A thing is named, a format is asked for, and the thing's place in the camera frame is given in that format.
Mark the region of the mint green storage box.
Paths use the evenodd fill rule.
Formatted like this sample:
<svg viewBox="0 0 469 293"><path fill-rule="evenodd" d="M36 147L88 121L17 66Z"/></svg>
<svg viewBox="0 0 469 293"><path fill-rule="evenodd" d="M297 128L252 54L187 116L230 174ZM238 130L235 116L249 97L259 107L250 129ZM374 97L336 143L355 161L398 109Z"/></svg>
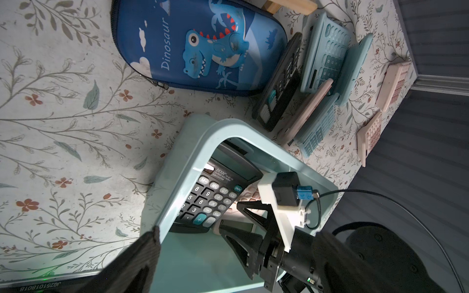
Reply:
<svg viewBox="0 0 469 293"><path fill-rule="evenodd" d="M238 119L195 114L184 123L150 188L142 233L160 229L162 256L152 290L233 293L264 285L250 278L225 240L213 232L247 187L263 175L295 172L320 192L335 185Z"/></svg>

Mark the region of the black calculator back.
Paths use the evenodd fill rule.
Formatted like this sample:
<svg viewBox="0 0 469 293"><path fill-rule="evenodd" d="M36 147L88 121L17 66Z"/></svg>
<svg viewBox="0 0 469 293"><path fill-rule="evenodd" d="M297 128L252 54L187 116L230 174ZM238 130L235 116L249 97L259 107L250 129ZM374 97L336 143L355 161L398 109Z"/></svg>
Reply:
<svg viewBox="0 0 469 293"><path fill-rule="evenodd" d="M263 173L250 162L246 151L223 141L205 164L170 231L207 233L252 183Z"/></svg>

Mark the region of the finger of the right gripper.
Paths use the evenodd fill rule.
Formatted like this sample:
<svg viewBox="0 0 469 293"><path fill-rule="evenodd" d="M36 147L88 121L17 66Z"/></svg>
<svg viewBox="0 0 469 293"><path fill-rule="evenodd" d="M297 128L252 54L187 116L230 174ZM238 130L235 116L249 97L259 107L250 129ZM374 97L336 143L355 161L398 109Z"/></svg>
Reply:
<svg viewBox="0 0 469 293"><path fill-rule="evenodd" d="M240 201L237 210L267 234L275 234L275 216L271 205L261 201ZM266 212L266 217L258 215L254 210Z"/></svg>
<svg viewBox="0 0 469 293"><path fill-rule="evenodd" d="M263 237L238 228L222 225L219 232L232 248L247 276L253 280L260 271L260 248Z"/></svg>

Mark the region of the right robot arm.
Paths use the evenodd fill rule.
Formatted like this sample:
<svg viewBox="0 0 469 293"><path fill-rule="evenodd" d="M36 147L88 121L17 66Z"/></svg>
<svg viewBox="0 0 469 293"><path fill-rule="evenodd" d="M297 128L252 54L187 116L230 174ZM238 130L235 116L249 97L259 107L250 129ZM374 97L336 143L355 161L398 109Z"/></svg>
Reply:
<svg viewBox="0 0 469 293"><path fill-rule="evenodd" d="M315 235L296 230L289 251L272 208L245 201L239 211L265 234L223 224L219 232L248 277L260 276L267 290L285 293L440 293L410 245L392 230L353 222Z"/></svg>

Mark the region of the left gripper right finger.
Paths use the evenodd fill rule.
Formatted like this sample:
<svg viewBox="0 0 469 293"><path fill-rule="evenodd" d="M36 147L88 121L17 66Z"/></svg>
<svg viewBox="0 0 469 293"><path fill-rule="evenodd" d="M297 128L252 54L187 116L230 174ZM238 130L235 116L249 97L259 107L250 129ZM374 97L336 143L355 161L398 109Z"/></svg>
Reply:
<svg viewBox="0 0 469 293"><path fill-rule="evenodd" d="M397 293L403 241L390 230L355 230L345 242L315 236L313 256L325 293Z"/></svg>

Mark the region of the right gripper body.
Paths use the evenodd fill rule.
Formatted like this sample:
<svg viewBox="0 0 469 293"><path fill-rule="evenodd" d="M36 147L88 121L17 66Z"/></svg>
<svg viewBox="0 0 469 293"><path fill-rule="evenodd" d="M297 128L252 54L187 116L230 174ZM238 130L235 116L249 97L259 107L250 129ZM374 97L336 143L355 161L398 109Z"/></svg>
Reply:
<svg viewBox="0 0 469 293"><path fill-rule="evenodd" d="M284 271L286 277L322 292L322 280L313 256L314 236L296 229L289 252L284 251L283 243L272 233L264 236L254 233L252 238L252 274L260 276L268 290L274 288L278 273Z"/></svg>

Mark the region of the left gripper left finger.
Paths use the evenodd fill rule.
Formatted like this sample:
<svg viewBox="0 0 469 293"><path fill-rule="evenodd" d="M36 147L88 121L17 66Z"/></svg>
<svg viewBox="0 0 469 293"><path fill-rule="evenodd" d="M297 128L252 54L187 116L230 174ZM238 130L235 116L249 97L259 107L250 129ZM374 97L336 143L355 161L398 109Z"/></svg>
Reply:
<svg viewBox="0 0 469 293"><path fill-rule="evenodd" d="M80 293L148 293L161 253L155 226L78 291Z"/></svg>

